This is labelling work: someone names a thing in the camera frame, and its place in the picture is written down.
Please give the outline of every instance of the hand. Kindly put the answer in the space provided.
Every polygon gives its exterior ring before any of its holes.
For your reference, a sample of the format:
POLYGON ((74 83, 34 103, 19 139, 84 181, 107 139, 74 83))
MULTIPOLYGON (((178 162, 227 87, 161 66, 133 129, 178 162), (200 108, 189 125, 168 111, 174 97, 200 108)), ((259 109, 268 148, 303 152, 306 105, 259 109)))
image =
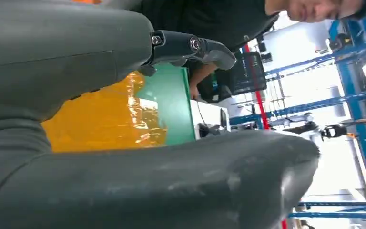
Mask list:
POLYGON ((190 85, 190 99, 198 99, 199 93, 196 85, 190 85))

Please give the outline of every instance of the green panel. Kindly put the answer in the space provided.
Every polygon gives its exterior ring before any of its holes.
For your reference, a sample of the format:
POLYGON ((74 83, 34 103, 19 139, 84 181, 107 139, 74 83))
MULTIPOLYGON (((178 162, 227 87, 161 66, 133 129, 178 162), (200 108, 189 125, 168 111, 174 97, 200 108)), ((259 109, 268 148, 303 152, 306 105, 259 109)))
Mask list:
POLYGON ((154 76, 145 77, 138 97, 158 103, 159 123, 167 128, 167 145, 194 141, 186 70, 170 64, 157 65, 156 69, 154 76))

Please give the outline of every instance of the bolt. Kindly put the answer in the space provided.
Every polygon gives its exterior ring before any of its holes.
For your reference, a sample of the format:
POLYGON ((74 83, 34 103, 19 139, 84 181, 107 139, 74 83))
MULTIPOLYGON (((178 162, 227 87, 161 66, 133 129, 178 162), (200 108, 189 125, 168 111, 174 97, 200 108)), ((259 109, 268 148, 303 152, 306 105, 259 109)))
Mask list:
POLYGON ((200 41, 197 38, 190 39, 190 48, 193 51, 197 51, 200 48, 200 41))
POLYGON ((152 37, 152 44, 153 45, 160 45, 160 44, 162 44, 162 38, 160 36, 153 36, 152 37))

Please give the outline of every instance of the black shirt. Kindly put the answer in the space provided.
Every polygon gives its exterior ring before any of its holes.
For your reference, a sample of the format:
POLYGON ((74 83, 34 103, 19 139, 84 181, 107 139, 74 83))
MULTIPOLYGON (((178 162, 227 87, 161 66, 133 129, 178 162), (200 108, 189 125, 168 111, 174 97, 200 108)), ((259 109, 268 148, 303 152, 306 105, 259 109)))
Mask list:
POLYGON ((269 29, 277 15, 267 16, 264 0, 143 0, 133 9, 156 30, 190 33, 219 41, 235 52, 269 29))

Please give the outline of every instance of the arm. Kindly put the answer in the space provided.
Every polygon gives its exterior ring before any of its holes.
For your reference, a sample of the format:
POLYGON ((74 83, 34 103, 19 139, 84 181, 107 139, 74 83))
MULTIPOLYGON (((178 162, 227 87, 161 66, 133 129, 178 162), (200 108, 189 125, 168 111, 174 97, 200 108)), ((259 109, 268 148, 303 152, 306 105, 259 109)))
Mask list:
POLYGON ((199 68, 193 70, 192 76, 189 82, 189 89, 190 89, 190 98, 197 99, 198 98, 198 90, 197 85, 215 70, 217 70, 217 66, 213 63, 209 64, 202 64, 199 68))

